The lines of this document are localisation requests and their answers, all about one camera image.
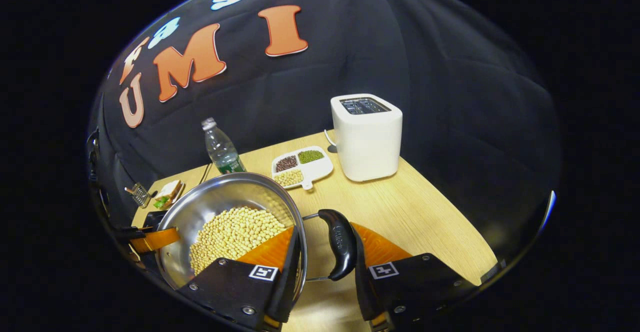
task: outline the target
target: orange letter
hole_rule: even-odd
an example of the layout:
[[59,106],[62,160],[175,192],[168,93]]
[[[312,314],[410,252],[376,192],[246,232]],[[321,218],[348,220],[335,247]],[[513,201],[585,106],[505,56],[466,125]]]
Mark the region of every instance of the orange letter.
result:
[[297,54],[309,47],[306,40],[300,39],[296,26],[296,13],[300,6],[277,6],[261,10],[258,16],[267,20],[270,45],[265,53],[270,57]]
[[145,115],[145,106],[142,104],[142,93],[140,93],[140,77],[142,73],[138,73],[131,79],[131,88],[133,89],[133,98],[135,99],[135,113],[131,112],[129,105],[129,88],[124,88],[120,95],[120,105],[122,106],[122,115],[126,124],[135,129],[142,122],[142,117]]
[[122,77],[120,78],[119,84],[122,84],[124,79],[126,79],[126,77],[131,73],[131,70],[133,70],[133,61],[138,58],[138,56],[140,55],[140,51],[142,51],[142,45],[147,43],[148,40],[149,37],[147,36],[147,38],[140,42],[140,44],[138,44],[137,47],[133,51],[131,51],[128,56],[126,56],[124,60],[124,70],[122,70]]
[[196,31],[191,36],[184,55],[176,51],[176,48],[169,47],[155,56],[153,64],[158,66],[160,102],[167,102],[178,93],[178,88],[171,83],[169,76],[173,77],[182,88],[189,86],[192,64],[195,64],[194,82],[205,81],[227,69],[227,64],[218,59],[216,51],[215,37],[219,27],[220,25],[215,23]]

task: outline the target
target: plastic water bottle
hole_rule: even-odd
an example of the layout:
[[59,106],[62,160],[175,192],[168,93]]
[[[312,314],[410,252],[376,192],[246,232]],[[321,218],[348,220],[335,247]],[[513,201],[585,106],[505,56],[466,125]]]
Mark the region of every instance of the plastic water bottle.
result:
[[236,147],[227,134],[218,128],[213,118],[207,118],[202,121],[202,130],[204,130],[205,134],[206,152],[208,152],[208,156],[221,174],[247,172],[242,161],[240,161]]

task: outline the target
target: stainless steel pot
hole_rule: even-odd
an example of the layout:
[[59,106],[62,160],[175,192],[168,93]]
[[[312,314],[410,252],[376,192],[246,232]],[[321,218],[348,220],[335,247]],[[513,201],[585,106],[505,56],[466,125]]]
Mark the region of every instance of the stainless steel pot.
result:
[[220,175],[194,187],[170,207],[160,221],[158,230],[177,227],[180,235],[179,241],[161,248],[156,254],[160,273],[173,289],[180,289],[195,277],[189,251],[196,242],[198,231],[222,211],[242,206],[264,209],[285,227],[298,227],[301,254],[293,303],[300,297],[307,280],[307,237],[303,220],[320,217],[327,222],[329,244],[336,257],[336,266],[329,276],[310,280],[337,281],[354,269],[356,239],[345,216],[333,209],[321,209],[316,214],[302,218],[293,199],[278,182],[262,174],[236,172]]

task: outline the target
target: sandwich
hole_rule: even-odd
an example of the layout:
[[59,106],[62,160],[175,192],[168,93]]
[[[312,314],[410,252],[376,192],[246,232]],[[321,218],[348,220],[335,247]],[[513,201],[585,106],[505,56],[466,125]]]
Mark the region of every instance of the sandwich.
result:
[[171,205],[173,199],[178,195],[182,187],[183,183],[180,182],[180,179],[165,184],[155,196],[156,202],[153,203],[153,206],[156,207],[156,209],[162,209]]

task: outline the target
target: bottle cap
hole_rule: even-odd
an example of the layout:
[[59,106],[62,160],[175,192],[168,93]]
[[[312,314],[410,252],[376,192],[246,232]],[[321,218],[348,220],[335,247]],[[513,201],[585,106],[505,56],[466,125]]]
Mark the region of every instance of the bottle cap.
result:
[[215,122],[215,120],[213,120],[213,118],[209,117],[206,120],[202,121],[202,130],[210,130],[213,129],[215,126],[217,125],[217,123]]

